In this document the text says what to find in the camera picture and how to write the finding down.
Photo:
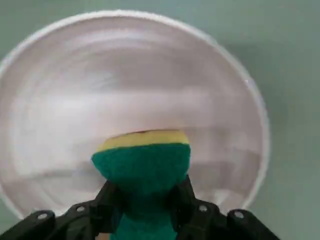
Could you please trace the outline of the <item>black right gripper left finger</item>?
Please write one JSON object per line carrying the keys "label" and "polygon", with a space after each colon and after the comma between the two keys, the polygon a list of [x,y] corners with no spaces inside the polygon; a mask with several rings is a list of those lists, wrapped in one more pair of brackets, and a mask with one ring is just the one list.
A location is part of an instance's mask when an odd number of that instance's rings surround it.
{"label": "black right gripper left finger", "polygon": [[95,199],[72,205],[56,216],[39,210],[0,235],[2,240],[94,240],[117,231],[125,206],[117,185],[106,181]]}

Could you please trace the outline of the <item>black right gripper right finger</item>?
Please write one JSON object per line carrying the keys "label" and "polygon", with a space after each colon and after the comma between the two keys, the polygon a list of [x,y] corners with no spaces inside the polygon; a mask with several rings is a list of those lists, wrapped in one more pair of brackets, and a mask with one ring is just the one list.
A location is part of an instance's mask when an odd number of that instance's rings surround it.
{"label": "black right gripper right finger", "polygon": [[172,227],[177,240],[274,240],[275,234],[254,214],[232,209],[223,214],[195,197],[189,176],[172,189]]}

